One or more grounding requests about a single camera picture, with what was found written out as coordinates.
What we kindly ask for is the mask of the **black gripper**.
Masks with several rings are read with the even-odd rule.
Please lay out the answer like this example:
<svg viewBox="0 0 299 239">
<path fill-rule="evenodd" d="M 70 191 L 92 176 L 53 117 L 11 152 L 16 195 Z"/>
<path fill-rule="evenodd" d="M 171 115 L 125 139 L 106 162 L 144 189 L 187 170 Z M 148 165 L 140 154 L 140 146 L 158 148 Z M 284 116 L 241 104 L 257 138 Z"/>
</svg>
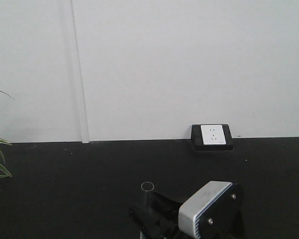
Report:
<svg viewBox="0 0 299 239">
<path fill-rule="evenodd" d="M 184 196 L 153 191 L 152 204 L 143 206 L 140 199 L 129 207 L 129 218 L 141 232 L 142 239 L 185 239 L 178 226 L 178 212 Z"/>
</svg>

